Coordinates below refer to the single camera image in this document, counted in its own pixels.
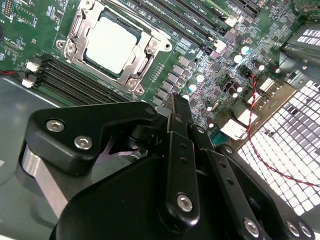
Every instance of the black metal arm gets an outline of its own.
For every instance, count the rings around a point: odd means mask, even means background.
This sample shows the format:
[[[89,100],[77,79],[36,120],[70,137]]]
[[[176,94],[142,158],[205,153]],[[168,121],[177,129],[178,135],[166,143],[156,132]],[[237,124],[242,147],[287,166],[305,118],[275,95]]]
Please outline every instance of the black metal arm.
[[[315,239],[230,146],[213,147],[188,102],[172,95],[166,107],[171,114],[127,102],[30,117],[17,176],[59,218],[52,240]],[[96,161],[141,149],[146,157],[92,184]]]

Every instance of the gray metal surface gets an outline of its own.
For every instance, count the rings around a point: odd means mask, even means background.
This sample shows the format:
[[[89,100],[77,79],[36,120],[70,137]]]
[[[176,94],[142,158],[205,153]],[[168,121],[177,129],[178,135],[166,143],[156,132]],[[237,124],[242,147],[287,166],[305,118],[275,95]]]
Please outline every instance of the gray metal surface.
[[[24,188],[15,176],[29,116],[34,111],[57,106],[57,102],[51,103],[0,78],[0,236],[47,240],[57,222],[47,200]],[[97,163],[91,179],[96,183],[129,164],[121,156]]]

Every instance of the perforated metal panel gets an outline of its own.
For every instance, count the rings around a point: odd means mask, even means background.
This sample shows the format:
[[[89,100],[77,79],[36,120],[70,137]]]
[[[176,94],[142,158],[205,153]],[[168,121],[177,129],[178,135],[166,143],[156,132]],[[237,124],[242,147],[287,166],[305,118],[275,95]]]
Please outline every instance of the perforated metal panel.
[[[296,179],[320,184],[320,86],[309,81],[252,137],[270,166]],[[298,215],[320,204],[320,187],[270,171],[247,142],[238,153]]]

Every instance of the black ram slot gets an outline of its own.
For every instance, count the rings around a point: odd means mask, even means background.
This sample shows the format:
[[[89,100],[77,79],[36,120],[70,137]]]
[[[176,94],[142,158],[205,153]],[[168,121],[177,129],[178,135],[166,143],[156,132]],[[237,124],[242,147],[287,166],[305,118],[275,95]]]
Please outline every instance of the black ram slot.
[[[107,89],[105,86],[99,84],[98,82],[94,81],[93,79],[85,76],[84,74],[72,69],[70,71],[70,67],[65,65],[62,62],[59,62],[55,59],[50,60],[48,63],[48,66],[51,66],[52,68],[62,72],[64,75],[69,76],[72,78],[74,81],[74,84],[82,85],[84,88],[90,88],[92,89],[95,93],[98,92],[108,98],[108,101],[111,103],[114,102],[127,102],[128,99],[120,96],[119,94]]]
[[[215,22],[212,22],[208,17],[206,17],[206,15],[200,14],[195,9],[193,9],[190,5],[188,5],[185,2],[185,0],[170,0],[170,1],[172,3],[174,3],[175,5],[179,6],[181,9],[183,9],[186,13],[189,13],[189,12],[193,13],[193,15],[195,15],[199,19],[198,21],[204,22],[205,25],[209,26],[209,28],[210,28],[210,26],[211,26],[211,28],[213,27],[216,32],[222,33],[222,34],[224,34],[226,32],[226,31],[224,31],[223,28],[221,28],[221,26],[217,25]]]
[[[163,8],[167,9],[168,11],[172,12],[173,14],[179,16],[180,19],[184,19],[188,24],[192,25],[194,29],[196,29],[199,33],[206,36],[207,38],[212,37],[211,33],[208,31],[205,31],[204,29],[200,28],[200,26],[195,23],[194,21],[187,18],[185,15],[181,14],[176,8],[170,7],[166,0],[158,0],[157,1],[159,5],[161,5]],[[191,15],[194,19],[196,19],[198,22],[202,22],[201,19],[197,17],[197,15],[194,15],[192,12],[188,11],[185,7],[181,6],[179,3],[175,2],[174,0],[170,0],[170,2],[174,3],[175,5],[179,6],[185,12],[189,15]]]
[[[241,11],[246,13],[249,17],[255,19],[260,13],[261,9],[256,6],[250,0],[230,0],[234,5],[236,5]]]
[[[98,102],[97,100],[90,98],[89,95],[87,95],[81,91],[78,91],[74,87],[67,85],[65,82],[61,82],[60,79],[55,79],[50,76],[45,76],[44,80],[47,83],[51,84],[52,86],[56,86],[60,89],[63,89],[66,93],[69,93],[72,96],[77,96],[79,99],[82,99],[83,101],[85,101],[86,103],[88,103],[90,105],[97,104],[97,103],[103,103],[103,102]]]
[[[48,80],[55,80],[59,79],[62,84],[65,84],[69,87],[69,89],[75,90],[77,93],[82,93],[84,96],[89,96],[93,101],[97,101],[100,103],[108,102],[107,99],[103,99],[103,96],[100,96],[100,94],[97,94],[95,91],[92,91],[86,86],[81,86],[77,84],[76,81],[72,80],[71,78],[64,77],[63,74],[59,73],[55,69],[51,69],[50,71],[47,71],[46,79]]]
[[[64,89],[60,89],[58,86],[55,86],[54,84],[43,82],[41,86],[45,89],[50,90],[51,92],[63,97],[64,99],[72,102],[76,106],[81,105],[89,105],[88,102],[84,101],[83,99],[78,98],[77,96],[73,96],[70,93],[66,92]]]
[[[152,6],[150,6],[149,4],[145,3],[143,0],[131,0],[132,2],[134,2],[135,4],[137,4],[137,6],[139,8],[141,8],[142,10],[146,11],[147,13],[151,13],[150,15],[153,15],[155,18],[160,19],[161,21],[163,21],[165,24],[167,24],[170,28],[174,29],[177,33],[179,33],[181,36],[183,36],[184,38],[192,41],[194,44],[200,46],[203,46],[205,43],[204,41],[200,41],[199,39],[195,38],[193,35],[188,34],[186,32],[185,29],[183,29],[183,27],[180,27],[178,24],[176,23],[172,23],[170,20],[168,20],[165,16],[163,16],[162,14],[159,14],[158,11],[156,11]]]
[[[76,105],[129,101],[83,73],[48,55],[40,59],[42,64],[39,72],[39,85]]]

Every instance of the electrolytic capacitor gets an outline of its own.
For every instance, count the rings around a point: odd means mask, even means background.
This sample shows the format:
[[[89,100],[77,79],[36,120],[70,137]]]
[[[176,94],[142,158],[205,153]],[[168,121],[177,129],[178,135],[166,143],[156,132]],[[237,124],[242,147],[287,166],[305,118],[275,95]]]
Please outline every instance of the electrolytic capacitor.
[[[235,82],[233,84],[234,89],[236,90],[237,93],[241,93],[243,91],[242,86],[240,86],[240,84],[238,82]]]
[[[214,121],[212,120],[211,117],[208,117],[206,119],[206,123],[208,124],[208,128],[210,128],[210,129],[212,129],[215,126],[215,123],[214,123]]]
[[[189,97],[188,93],[186,93],[186,92],[183,92],[183,93],[181,94],[181,96],[182,96],[184,99],[187,99],[188,101],[190,100],[190,97]]]
[[[194,83],[190,83],[188,88],[191,93],[194,93],[197,90],[197,85]]]
[[[243,46],[241,48],[241,54],[242,55],[248,55],[250,53],[250,48],[248,46]]]
[[[236,63],[236,64],[240,64],[242,61],[243,61],[243,57],[241,55],[236,55],[234,56],[233,58],[233,61]]]
[[[234,99],[238,97],[238,93],[233,88],[230,88],[228,92]]]
[[[265,68],[266,68],[266,66],[263,65],[263,63],[260,62],[260,61],[256,61],[256,62],[254,63],[254,67],[255,67],[256,69],[258,69],[259,71],[263,71],[263,70],[265,70]]]
[[[205,76],[201,73],[201,72],[198,72],[196,75],[195,75],[195,79],[196,79],[196,82],[198,84],[202,83],[204,80],[205,80]]]
[[[209,101],[205,101],[204,105],[205,105],[205,109],[208,112],[212,111],[212,105],[211,105],[211,103]]]
[[[275,74],[281,73],[281,68],[273,64],[269,66],[269,70]]]

